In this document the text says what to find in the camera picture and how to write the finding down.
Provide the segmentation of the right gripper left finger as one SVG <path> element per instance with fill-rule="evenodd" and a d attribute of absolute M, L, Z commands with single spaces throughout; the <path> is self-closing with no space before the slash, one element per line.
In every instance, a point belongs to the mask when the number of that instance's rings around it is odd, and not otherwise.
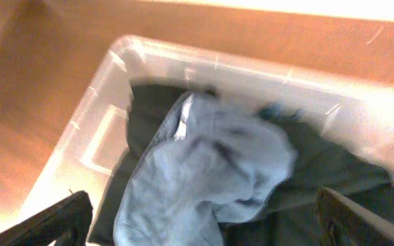
<path fill-rule="evenodd" d="M 88 193 L 78 191 L 0 233 L 0 246 L 84 246 L 92 223 Z"/>

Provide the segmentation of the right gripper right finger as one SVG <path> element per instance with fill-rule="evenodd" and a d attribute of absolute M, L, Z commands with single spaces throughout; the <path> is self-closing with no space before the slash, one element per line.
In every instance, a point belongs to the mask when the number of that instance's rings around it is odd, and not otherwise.
<path fill-rule="evenodd" d="M 392 245 L 394 225 L 328 187 L 318 189 L 321 245 Z"/>

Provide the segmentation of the black garment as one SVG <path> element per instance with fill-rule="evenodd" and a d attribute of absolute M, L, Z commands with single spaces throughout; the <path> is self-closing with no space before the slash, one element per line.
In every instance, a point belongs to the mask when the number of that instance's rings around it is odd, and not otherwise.
<path fill-rule="evenodd" d="M 89 242 L 113 245 L 113 223 L 124 186 L 161 121 L 183 88 L 136 85 L 128 121 L 129 151 L 109 179 L 109 186 Z M 293 176 L 273 193 L 263 216 L 254 222 L 220 225 L 224 245 L 318 245 L 315 216 L 319 187 L 329 187 L 394 224 L 394 186 L 382 167 L 364 162 L 326 141 L 309 125 L 267 107 L 259 115 L 281 127 L 298 151 Z"/>

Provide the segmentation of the blue shirt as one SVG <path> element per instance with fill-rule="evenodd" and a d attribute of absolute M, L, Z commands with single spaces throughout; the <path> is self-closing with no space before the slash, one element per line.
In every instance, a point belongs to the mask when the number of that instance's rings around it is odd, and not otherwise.
<path fill-rule="evenodd" d="M 254 219 L 290 177 L 285 132 L 233 103 L 185 93 L 129 179 L 116 245 L 221 245 L 221 223 Z"/>

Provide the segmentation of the dark blue jeans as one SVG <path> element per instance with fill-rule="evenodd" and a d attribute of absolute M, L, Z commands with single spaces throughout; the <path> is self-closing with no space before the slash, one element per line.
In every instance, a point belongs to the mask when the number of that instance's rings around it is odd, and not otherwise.
<path fill-rule="evenodd" d="M 301 109 L 289 109 L 288 107 L 272 102 L 257 111 L 257 115 L 267 121 L 297 121 L 301 118 Z"/>

